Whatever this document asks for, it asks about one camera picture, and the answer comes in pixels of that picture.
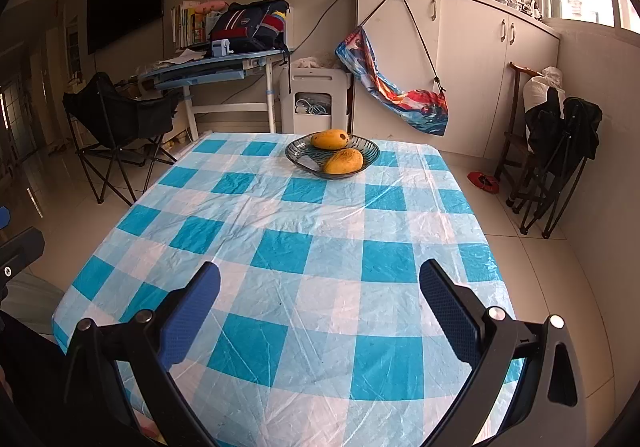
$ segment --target white cabinet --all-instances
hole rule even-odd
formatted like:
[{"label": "white cabinet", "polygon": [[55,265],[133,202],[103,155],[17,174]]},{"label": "white cabinet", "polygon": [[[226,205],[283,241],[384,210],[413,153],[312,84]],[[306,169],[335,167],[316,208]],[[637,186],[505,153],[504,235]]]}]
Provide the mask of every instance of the white cabinet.
[{"label": "white cabinet", "polygon": [[[361,23],[382,0],[356,0]],[[513,97],[509,61],[542,70],[556,64],[558,38],[537,21],[492,0],[407,0],[447,90],[443,137],[413,129],[354,81],[353,133],[431,144],[497,159]],[[430,89],[433,71],[402,0],[388,0],[365,24],[378,69],[404,91]],[[516,119],[524,123],[524,116]]]},{"label": "white cabinet", "polygon": [[442,0],[436,70],[449,123],[439,150],[482,156],[500,93],[508,15],[469,0]]},{"label": "white cabinet", "polygon": [[[485,158],[498,160],[504,144],[504,132],[509,125],[511,106],[513,105],[513,81],[515,71],[510,68],[513,62],[523,68],[541,71],[547,66],[555,66],[558,62],[557,38],[540,30],[526,21],[515,16],[509,16],[507,34],[507,53],[504,60],[505,66],[502,73],[502,87],[498,97],[498,105],[495,110],[494,123],[491,128],[489,140],[484,151]],[[527,76],[520,77],[520,95],[528,80]],[[524,109],[519,104],[516,115],[516,130],[524,133]]]}]

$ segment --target white plastic bin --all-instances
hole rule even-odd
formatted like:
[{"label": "white plastic bin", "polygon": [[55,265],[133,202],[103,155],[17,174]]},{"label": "white plastic bin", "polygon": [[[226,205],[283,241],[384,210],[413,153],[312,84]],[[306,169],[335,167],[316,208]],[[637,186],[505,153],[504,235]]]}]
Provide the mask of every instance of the white plastic bin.
[{"label": "white plastic bin", "polygon": [[[332,128],[346,130],[350,83],[351,74],[342,70],[292,68],[289,93],[289,74],[283,70],[280,74],[282,132],[306,135]],[[309,108],[311,113],[304,113]]]}]

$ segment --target mango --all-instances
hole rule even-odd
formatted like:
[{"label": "mango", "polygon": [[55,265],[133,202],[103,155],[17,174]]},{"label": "mango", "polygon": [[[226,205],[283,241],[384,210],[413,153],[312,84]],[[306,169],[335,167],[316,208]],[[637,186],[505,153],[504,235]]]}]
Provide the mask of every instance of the mango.
[{"label": "mango", "polygon": [[349,135],[344,130],[327,130],[311,136],[311,145],[320,150],[341,150],[349,143]]},{"label": "mango", "polygon": [[329,174],[345,174],[357,171],[362,167],[363,163],[362,153],[350,148],[334,153],[334,156],[326,161],[322,171]]}]

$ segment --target black and red backpack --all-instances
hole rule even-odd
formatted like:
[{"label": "black and red backpack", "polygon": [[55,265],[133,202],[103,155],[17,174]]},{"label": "black and red backpack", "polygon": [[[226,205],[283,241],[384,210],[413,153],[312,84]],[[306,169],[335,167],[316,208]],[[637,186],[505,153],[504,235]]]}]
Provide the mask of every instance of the black and red backpack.
[{"label": "black and red backpack", "polygon": [[228,39],[236,53],[286,50],[284,28],[289,4],[285,0],[264,0],[248,5],[232,3],[209,34],[209,40]]}]

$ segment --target television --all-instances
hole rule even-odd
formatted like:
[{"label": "television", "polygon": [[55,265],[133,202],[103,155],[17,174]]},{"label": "television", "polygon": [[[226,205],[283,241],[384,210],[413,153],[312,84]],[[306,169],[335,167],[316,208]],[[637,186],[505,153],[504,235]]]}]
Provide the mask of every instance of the television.
[{"label": "television", "polygon": [[162,18],[163,0],[86,0],[88,52],[104,48],[125,34]]}]

